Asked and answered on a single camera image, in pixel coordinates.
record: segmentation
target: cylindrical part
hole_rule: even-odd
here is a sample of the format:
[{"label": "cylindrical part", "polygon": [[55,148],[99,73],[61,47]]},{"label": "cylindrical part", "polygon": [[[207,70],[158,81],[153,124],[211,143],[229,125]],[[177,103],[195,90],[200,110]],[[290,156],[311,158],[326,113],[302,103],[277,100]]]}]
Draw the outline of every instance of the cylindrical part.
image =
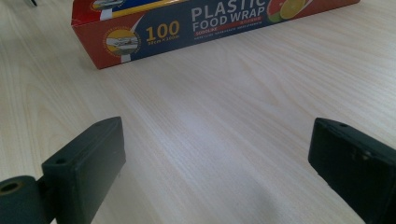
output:
[{"label": "cylindrical part", "polygon": [[23,175],[0,182],[0,223],[47,223],[33,177]]}]

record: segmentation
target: light wood grain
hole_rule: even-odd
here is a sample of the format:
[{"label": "light wood grain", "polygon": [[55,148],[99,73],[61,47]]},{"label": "light wood grain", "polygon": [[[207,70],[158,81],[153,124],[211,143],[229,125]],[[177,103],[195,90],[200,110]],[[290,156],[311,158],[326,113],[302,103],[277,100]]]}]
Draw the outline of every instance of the light wood grain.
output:
[{"label": "light wood grain", "polygon": [[316,117],[396,147],[396,2],[359,4],[96,70],[71,1],[0,2],[0,179],[122,116],[93,223],[363,223],[307,162]]}]

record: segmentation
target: round hole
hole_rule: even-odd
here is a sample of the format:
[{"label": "round hole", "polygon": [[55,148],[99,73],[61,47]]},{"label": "round hole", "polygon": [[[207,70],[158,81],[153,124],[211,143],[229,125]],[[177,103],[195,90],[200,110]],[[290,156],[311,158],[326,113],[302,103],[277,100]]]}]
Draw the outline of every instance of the round hole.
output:
[{"label": "round hole", "polygon": [[0,188],[0,191],[1,192],[9,192],[9,191],[16,189],[17,187],[18,187],[18,183],[10,183],[10,184],[7,184],[7,185],[3,186],[2,188]]},{"label": "round hole", "polygon": [[58,159],[55,163],[56,164],[64,164],[64,163],[66,163],[66,160],[65,159]]}]

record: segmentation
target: box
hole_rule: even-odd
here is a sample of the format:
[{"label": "box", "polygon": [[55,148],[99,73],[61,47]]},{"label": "box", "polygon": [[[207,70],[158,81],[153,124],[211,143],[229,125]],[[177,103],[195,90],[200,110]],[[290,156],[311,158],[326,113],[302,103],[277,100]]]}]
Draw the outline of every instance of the box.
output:
[{"label": "box", "polygon": [[75,0],[72,26],[97,68],[360,0]]}]

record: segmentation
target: dark gray bracket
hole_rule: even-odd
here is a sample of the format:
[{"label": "dark gray bracket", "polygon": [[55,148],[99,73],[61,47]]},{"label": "dark gray bracket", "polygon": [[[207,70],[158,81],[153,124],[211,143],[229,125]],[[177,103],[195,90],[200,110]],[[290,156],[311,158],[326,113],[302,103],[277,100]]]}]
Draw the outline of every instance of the dark gray bracket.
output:
[{"label": "dark gray bracket", "polygon": [[316,119],[308,160],[366,223],[396,223],[396,150],[344,123]]},{"label": "dark gray bracket", "polygon": [[0,182],[0,223],[91,223],[124,163],[121,118],[97,122],[47,159],[39,180]]}]

